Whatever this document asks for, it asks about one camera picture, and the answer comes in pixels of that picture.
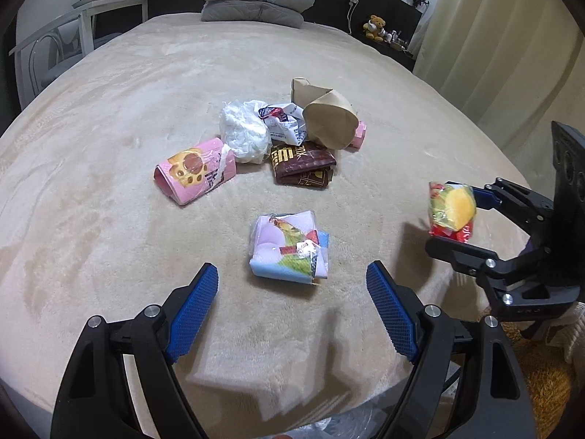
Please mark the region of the red yellow chip bag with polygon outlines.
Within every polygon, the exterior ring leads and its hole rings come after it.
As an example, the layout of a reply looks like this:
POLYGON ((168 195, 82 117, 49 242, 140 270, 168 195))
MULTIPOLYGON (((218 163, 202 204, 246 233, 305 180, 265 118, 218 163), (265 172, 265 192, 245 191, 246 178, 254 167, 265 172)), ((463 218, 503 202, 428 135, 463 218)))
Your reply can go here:
POLYGON ((477 206, 472 188, 462 183, 429 183, 429 234, 467 243, 477 206))

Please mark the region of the light blue cartoon packet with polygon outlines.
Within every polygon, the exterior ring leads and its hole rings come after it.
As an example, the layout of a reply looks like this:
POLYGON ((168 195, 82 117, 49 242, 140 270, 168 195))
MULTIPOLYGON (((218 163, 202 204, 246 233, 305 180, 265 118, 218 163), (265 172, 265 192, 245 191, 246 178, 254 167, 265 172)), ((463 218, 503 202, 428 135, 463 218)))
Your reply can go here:
POLYGON ((312 210, 260 216, 252 229, 249 266, 259 278, 319 284, 328 278, 329 234, 312 210))

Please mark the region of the pink small wrapper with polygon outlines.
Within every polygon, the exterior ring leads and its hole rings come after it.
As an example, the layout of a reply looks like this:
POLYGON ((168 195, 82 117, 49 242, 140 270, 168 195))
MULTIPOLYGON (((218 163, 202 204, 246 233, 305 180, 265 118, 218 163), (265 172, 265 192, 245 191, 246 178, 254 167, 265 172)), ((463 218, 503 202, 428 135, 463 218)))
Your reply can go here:
POLYGON ((358 127, 355 130, 354 138, 353 138, 352 142, 350 143, 349 147, 351 149, 359 150, 359 148, 362 147, 362 145, 365 141, 366 133, 367 133, 367 125, 363 121, 360 121, 358 124, 358 127))

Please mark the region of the brown gold snack packet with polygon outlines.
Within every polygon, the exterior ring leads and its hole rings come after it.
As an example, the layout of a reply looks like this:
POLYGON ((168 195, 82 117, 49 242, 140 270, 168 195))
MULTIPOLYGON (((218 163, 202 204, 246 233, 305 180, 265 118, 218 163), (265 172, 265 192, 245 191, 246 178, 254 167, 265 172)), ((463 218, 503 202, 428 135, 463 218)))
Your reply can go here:
POLYGON ((270 161, 277 184, 319 189, 329 185, 336 167, 332 152, 314 142, 300 146, 273 146, 270 161))

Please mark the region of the crushed brown paper cup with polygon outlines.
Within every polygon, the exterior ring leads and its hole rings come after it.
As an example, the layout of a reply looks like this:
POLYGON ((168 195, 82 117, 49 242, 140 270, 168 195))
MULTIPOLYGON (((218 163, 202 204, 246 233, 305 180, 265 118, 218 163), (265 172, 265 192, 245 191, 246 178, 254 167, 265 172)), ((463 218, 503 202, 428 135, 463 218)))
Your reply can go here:
POLYGON ((291 81, 291 102, 302 109, 309 141, 332 150, 345 149, 353 141, 359 118, 338 91, 297 77, 291 81))

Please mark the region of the pink paw print wrapper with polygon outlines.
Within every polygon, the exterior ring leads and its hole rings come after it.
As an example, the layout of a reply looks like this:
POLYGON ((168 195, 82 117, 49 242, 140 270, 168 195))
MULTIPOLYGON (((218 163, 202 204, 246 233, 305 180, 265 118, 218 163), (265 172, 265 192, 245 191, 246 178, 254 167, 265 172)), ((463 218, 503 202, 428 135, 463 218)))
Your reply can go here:
POLYGON ((165 196, 184 206, 233 179, 236 173, 233 151, 214 138, 158 164, 154 182, 165 196))

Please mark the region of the trash bin with clear bag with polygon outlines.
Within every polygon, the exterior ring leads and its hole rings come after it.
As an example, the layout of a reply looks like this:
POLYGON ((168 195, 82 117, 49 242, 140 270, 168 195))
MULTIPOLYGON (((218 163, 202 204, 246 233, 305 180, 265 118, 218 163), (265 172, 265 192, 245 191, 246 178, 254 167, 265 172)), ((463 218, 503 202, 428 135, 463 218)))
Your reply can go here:
POLYGON ((298 439, 374 438, 393 412, 399 401, 399 396, 400 393, 397 390, 387 390, 347 412, 273 435, 273 437, 298 439))

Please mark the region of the orange fuzzy rug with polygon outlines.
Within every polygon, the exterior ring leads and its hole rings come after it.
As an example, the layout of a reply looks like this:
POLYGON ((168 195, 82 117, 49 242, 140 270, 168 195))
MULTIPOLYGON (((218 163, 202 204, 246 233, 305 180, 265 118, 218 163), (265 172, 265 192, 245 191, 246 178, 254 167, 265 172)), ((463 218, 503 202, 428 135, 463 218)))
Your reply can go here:
POLYGON ((531 397, 539 438, 584 436, 584 304, 577 302, 544 329, 541 340, 505 323, 531 397))

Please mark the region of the cream curtain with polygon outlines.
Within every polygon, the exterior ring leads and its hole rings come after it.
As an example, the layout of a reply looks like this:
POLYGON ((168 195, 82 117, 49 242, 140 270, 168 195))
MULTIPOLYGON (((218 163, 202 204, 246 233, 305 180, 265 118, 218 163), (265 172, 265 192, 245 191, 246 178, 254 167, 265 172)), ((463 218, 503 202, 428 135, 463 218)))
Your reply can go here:
POLYGON ((561 0, 437 0, 414 73, 553 188, 552 122, 584 128, 584 35, 561 0))

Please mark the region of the small items on nightstand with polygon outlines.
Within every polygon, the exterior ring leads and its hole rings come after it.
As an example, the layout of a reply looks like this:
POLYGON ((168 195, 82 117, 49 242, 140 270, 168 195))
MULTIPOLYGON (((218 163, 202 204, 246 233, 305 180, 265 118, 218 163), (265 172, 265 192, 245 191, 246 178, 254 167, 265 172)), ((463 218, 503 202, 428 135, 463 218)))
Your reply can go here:
POLYGON ((400 32, 392 30, 390 33, 387 33, 386 41, 392 49, 404 52, 407 49, 408 45, 406 41, 400 38, 400 36, 401 36, 400 32))

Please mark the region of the white blue snack wrapper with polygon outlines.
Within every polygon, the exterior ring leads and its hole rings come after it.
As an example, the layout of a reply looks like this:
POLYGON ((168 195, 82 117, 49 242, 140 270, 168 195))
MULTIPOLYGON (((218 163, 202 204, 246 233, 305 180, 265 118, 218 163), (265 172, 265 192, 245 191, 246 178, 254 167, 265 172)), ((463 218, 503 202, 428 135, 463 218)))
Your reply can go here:
POLYGON ((258 116, 267 126, 273 142, 298 147, 305 141, 305 118, 298 105, 267 105, 258 110, 258 116))

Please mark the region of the black figurine on headboard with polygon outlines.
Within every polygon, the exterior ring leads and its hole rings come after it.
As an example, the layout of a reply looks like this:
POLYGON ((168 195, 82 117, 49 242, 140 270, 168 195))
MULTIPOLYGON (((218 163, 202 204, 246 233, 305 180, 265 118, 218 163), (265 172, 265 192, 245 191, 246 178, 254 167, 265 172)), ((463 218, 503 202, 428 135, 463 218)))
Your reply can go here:
POLYGON ((429 6, 429 0, 408 0, 408 2, 414 8, 427 8, 429 6))

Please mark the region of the brown teddy bear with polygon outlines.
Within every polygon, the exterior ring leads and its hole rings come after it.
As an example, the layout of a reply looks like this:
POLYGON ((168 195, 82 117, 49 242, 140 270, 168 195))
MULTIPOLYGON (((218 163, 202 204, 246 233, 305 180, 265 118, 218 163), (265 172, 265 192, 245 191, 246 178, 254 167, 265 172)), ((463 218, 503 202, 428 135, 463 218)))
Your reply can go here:
POLYGON ((363 32, 367 39, 377 43, 387 41, 388 33, 385 30, 386 22, 383 18, 371 15, 368 22, 363 25, 363 32))

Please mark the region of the white crumpled tissue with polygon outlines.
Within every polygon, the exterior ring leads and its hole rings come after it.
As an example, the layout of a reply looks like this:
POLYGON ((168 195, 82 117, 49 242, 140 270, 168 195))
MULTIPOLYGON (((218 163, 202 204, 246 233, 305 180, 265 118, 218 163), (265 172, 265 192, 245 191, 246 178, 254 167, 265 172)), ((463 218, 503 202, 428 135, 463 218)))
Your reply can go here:
POLYGON ((270 152, 272 138, 258 111, 265 101, 248 100, 225 103, 219 121, 220 139, 240 164, 260 165, 270 152))

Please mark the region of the white chair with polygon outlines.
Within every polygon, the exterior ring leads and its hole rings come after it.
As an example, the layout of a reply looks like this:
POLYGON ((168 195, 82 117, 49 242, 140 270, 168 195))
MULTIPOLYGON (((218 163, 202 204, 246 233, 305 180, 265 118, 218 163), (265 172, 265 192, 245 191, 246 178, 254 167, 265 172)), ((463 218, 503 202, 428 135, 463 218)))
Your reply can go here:
POLYGON ((75 30, 69 42, 64 40, 60 27, 36 39, 28 57, 33 94, 40 94, 82 59, 79 29, 75 30))

